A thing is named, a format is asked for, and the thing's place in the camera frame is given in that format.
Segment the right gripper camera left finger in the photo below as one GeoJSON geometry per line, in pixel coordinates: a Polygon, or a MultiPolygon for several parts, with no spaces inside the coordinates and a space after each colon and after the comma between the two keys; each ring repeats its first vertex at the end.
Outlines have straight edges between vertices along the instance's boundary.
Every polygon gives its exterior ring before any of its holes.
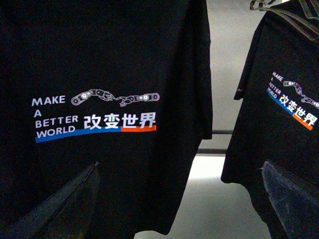
{"type": "Polygon", "coordinates": [[[89,165],[30,213],[0,233],[2,239],[83,239],[99,191],[98,162],[89,165]]]}

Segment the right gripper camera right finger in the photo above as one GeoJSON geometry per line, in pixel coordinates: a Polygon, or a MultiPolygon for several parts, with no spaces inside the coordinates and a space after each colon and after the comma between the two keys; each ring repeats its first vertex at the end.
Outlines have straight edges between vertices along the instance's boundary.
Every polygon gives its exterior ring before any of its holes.
{"type": "Polygon", "coordinates": [[[264,187],[290,239],[319,237],[319,188],[279,165],[265,161],[264,187]]]}

